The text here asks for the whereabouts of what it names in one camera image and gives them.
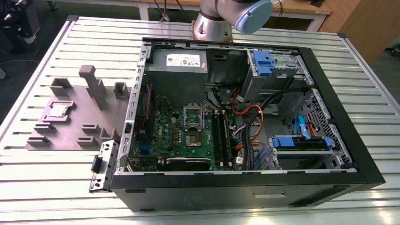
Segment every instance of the blue plastic clip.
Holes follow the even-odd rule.
[[[270,57],[269,52],[253,51],[253,59],[258,76],[269,76],[274,69],[274,59]]]
[[[302,116],[296,116],[294,119],[294,134],[297,134],[298,128],[301,129],[301,134],[305,137],[305,139],[310,139],[310,136],[306,133],[306,128],[305,128],[305,119]]]
[[[330,138],[325,137],[325,143],[326,143],[328,149],[330,149],[332,148],[332,140],[330,140]]]
[[[277,140],[277,138],[272,139],[272,145],[274,148],[280,146],[280,141]]]

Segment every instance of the cable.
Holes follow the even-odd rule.
[[[40,47],[38,47],[38,44],[37,44],[37,42],[36,42],[36,41],[33,41],[33,43],[34,43],[34,45],[36,45],[36,52],[34,52],[32,55],[36,55],[36,54],[37,54],[37,52],[38,52],[38,50],[40,50]]]
[[[162,11],[162,18],[160,19],[160,22],[165,20],[165,11],[166,11],[166,0],[164,0],[164,11]]]
[[[224,107],[225,104],[222,103],[222,100],[220,99],[220,96],[217,94],[217,90],[216,88],[218,87],[230,87],[230,86],[234,86],[233,83],[230,82],[218,82],[218,83],[214,83],[214,85],[212,86],[212,94],[213,94],[213,97],[214,99],[217,100],[218,104]]]
[[[186,22],[189,23],[190,21],[189,21],[189,19],[188,19],[188,17],[186,17],[186,12],[185,12],[185,10],[184,10],[182,7],[181,7],[180,1],[176,0],[176,3],[177,3],[178,6],[180,6],[181,14],[182,14],[182,16],[185,17],[185,20],[186,20]]]
[[[309,87],[301,87],[301,88],[290,88],[290,89],[285,89],[285,90],[281,90],[276,93],[273,93],[265,100],[264,102],[261,103],[261,111],[262,109],[265,109],[265,107],[273,102],[273,100],[284,95],[285,93],[288,92],[304,92],[304,91],[309,91]],[[249,133],[250,133],[250,124],[253,123],[254,119],[257,117],[257,112],[253,112],[252,116],[250,116],[250,119],[249,119],[249,122],[245,124],[245,129],[244,131],[241,132],[241,139],[242,139],[242,148],[244,148],[244,151],[242,152],[250,152],[252,151],[252,145],[250,145],[250,138],[249,138]]]
[[[157,1],[156,0],[153,0],[154,1],[154,3],[156,3],[156,6],[157,6],[157,10],[158,10],[158,12],[160,12],[160,14],[161,14],[161,16],[162,16],[162,11],[161,11],[161,8],[160,8],[160,6],[158,6],[158,3],[157,3]]]
[[[280,0],[277,0],[277,1],[280,2],[280,15],[278,15],[278,17],[281,18],[282,17],[282,4],[281,4]]]
[[[4,65],[4,64],[10,63],[10,62],[36,62],[36,63],[40,63],[38,61],[34,61],[34,60],[10,60],[8,62],[0,63],[0,65]]]

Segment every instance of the black cable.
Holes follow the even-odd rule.
[[[212,86],[212,94],[213,94],[213,97],[214,99],[217,100],[220,106],[226,106],[224,103],[222,103],[222,100],[220,99],[220,96],[218,96],[218,93],[217,93],[217,89],[220,87],[232,87],[232,86],[236,86],[233,83],[230,82],[218,82],[218,83],[214,83],[214,85]]]
[[[161,16],[162,16],[162,11],[161,11],[161,8],[160,8],[160,6],[158,6],[158,3],[157,3],[157,1],[156,0],[153,0],[154,1],[154,3],[156,3],[156,6],[157,6],[157,10],[158,10],[158,12],[160,12],[160,14],[161,14]]]
[[[278,17],[281,18],[282,17],[282,4],[281,4],[280,0],[277,0],[277,1],[280,2],[280,15],[278,15]]]
[[[188,17],[186,17],[186,12],[185,12],[185,10],[184,10],[182,7],[181,7],[180,1],[176,0],[176,3],[177,3],[178,6],[180,6],[181,14],[182,14],[182,16],[185,17],[185,20],[186,20],[186,22],[189,23],[190,21],[189,21],[189,19],[188,19]]]
[[[164,0],[164,12],[162,12],[162,18],[160,19],[160,22],[165,20],[165,11],[166,11],[166,0]]]

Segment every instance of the aluminum table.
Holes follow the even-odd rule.
[[[142,37],[190,39],[188,23],[69,17],[0,127],[0,223],[397,224],[400,221],[400,107],[346,38],[261,29],[234,42],[309,47],[329,78],[386,184],[306,208],[133,213],[113,193],[88,193],[92,151],[28,151],[33,125],[56,77],[84,85],[82,64],[104,85],[134,76]]]

